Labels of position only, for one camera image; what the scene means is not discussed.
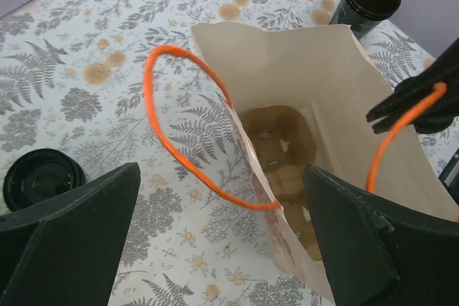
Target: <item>tablecloth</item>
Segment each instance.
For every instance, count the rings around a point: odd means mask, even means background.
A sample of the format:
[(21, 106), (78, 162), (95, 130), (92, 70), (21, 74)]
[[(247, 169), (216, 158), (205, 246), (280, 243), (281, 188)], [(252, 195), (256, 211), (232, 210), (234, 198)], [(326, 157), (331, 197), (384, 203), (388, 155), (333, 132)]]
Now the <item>tablecloth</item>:
[[(216, 197), (159, 145), (141, 79), (156, 45), (194, 49), (195, 23), (228, 20), (267, 30), (324, 25), (337, 1), (37, 0), (0, 22), (1, 177), (36, 148), (68, 154), (88, 179), (125, 162), (140, 164), (141, 190), (110, 306), (330, 305), (275, 267), (259, 213)], [(432, 63), (388, 21), (361, 43), (393, 87)], [(179, 59), (163, 59), (156, 69), (166, 132), (222, 188), (253, 200), (230, 127), (201, 145), (203, 126), (226, 111), (215, 85)], [(456, 123), (420, 135), (437, 173), (458, 141)], [(2, 201), (0, 214), (6, 212)]]

